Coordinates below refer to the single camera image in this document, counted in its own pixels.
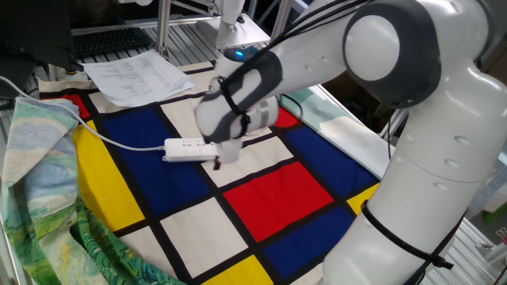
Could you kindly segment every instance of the painted fabric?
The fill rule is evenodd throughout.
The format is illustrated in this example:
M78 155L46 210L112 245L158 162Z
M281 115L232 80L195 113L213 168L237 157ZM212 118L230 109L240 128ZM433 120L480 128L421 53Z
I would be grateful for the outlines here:
M51 101L78 112L71 101ZM23 268L44 284L182 284L137 257L78 193L73 132L58 106L18 98L2 183L4 227Z
M48 83L40 91L79 96L86 123L119 143L161 146L200 136L193 109L213 65L182 68L194 89L139 108L117 108L91 84ZM210 162L167 163L163 152L123 150L79 126L82 201L132 252L184 283L314 285L378 181L308 124L311 96L300 100L304 122L287 103L290 111L243 138L240 159L219 171Z

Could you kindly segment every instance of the yellow square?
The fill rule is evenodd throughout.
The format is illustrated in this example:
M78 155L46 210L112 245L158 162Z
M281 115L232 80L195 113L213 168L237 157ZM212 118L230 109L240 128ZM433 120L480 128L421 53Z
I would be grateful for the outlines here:
M89 121L95 131L95 124ZM83 126L74 132L78 152L78 186L85 205L111 231L144 220L134 196L102 140Z
M273 285L268 273L255 256L233 265L203 285Z
M379 184L371 186L370 188L362 191L361 194L347 200L347 203L349 203L350 207L353 209L356 215L361 213L361 206L363 205L364 201L370 199L378 187Z

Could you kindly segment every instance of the tablecloth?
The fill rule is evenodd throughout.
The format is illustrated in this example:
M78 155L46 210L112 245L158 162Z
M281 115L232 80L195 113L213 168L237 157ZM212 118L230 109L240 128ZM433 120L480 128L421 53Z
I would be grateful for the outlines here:
M119 108L92 82L41 82L93 129L128 146L200 136L193 117L213 63L183 66L195 87ZM240 159L167 163L163 152L119 149L82 126L74 133L86 206L147 262L188 284L314 284L322 261L378 181L290 112L247 135Z

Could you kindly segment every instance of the stack of papers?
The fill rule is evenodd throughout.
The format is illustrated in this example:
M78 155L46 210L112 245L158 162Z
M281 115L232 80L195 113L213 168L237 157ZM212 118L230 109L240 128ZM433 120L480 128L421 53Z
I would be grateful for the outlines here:
M192 88L190 77L156 51L110 63L83 64L104 96L120 107L139 107Z

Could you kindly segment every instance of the power strip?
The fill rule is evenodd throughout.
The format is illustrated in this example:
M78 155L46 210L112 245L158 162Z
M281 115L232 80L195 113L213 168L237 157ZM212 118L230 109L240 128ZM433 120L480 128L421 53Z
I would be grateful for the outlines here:
M164 162L206 162L219 155L215 144L206 144L203 139L166 139L164 151Z

